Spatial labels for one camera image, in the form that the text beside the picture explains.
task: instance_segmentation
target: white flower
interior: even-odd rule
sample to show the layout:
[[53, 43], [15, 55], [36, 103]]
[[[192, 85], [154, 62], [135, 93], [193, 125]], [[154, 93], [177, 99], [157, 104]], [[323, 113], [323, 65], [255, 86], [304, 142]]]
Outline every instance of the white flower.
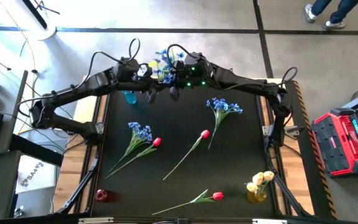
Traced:
[[258, 186], [262, 183], [263, 180], [264, 180], [264, 173], [262, 173], [262, 172], [257, 173], [252, 178], [253, 183]]
[[249, 190], [251, 193], [255, 193], [258, 190], [258, 186], [253, 182], [249, 182], [247, 184], [247, 190]]
[[264, 180], [271, 181], [273, 180], [274, 173], [272, 171], [266, 171], [264, 172]]

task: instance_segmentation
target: white sneaker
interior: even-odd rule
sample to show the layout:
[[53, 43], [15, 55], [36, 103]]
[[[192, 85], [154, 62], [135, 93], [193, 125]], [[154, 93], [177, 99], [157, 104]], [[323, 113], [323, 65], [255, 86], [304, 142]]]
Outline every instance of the white sneaker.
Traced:
[[313, 15], [313, 13], [311, 13], [311, 8], [313, 7], [312, 4], [307, 4], [305, 6], [305, 10], [303, 10], [304, 14], [305, 14], [305, 18], [306, 21], [308, 21], [309, 23], [314, 23], [317, 16]]
[[335, 23], [335, 24], [332, 24], [331, 22], [327, 21], [324, 26], [323, 26], [323, 29], [325, 30], [335, 30], [335, 29], [343, 29], [346, 27], [346, 23], [344, 21], [342, 22], [338, 22], [338, 23]]

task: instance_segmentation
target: gray floor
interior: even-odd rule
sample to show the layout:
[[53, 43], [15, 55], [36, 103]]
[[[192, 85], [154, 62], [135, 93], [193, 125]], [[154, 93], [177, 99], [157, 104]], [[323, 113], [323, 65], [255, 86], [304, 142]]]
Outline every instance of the gray floor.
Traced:
[[[257, 29], [251, 0], [44, 2], [61, 12], [60, 16], [47, 13], [60, 27]], [[338, 1], [333, 1], [314, 24], [305, 22], [301, 11], [308, 2], [313, 1], [260, 0], [265, 29], [321, 30]], [[349, 13], [347, 21], [345, 30], [358, 30], [358, 6]], [[0, 26], [13, 26], [3, 11]], [[127, 46], [134, 37], [142, 41], [137, 56], [140, 62], [150, 62], [155, 51], [179, 43], [190, 51], [202, 52], [211, 62], [233, 68], [238, 75], [266, 76], [258, 34], [58, 32], [48, 40], [30, 42], [41, 74], [36, 90], [45, 93], [80, 82], [94, 51], [103, 50], [116, 57], [127, 55]], [[347, 103], [358, 90], [358, 35], [266, 35], [266, 39], [274, 77], [282, 77], [289, 67], [299, 68], [296, 80], [301, 85], [310, 120]], [[1, 60], [17, 60], [24, 68], [32, 69], [28, 48], [18, 59], [23, 41], [19, 32], [0, 31], [0, 47], [9, 56]], [[97, 56], [93, 73], [113, 65], [108, 58]], [[74, 108], [74, 104], [67, 106], [70, 113]], [[358, 178], [329, 180], [329, 186], [339, 219], [358, 221]]]

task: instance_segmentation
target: red tulip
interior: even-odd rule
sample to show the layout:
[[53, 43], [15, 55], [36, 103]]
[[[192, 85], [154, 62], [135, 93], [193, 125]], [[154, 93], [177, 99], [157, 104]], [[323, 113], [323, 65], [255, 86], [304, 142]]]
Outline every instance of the red tulip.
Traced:
[[153, 146], [158, 147], [161, 144], [161, 138], [156, 138], [153, 141]]
[[208, 136], [209, 136], [209, 131], [208, 131], [208, 130], [204, 130], [204, 131], [201, 133], [201, 137], [203, 137], [203, 139], [208, 138]]
[[223, 198], [223, 193], [222, 192], [215, 192], [214, 194], [212, 194], [212, 198], [214, 200], [221, 200]]

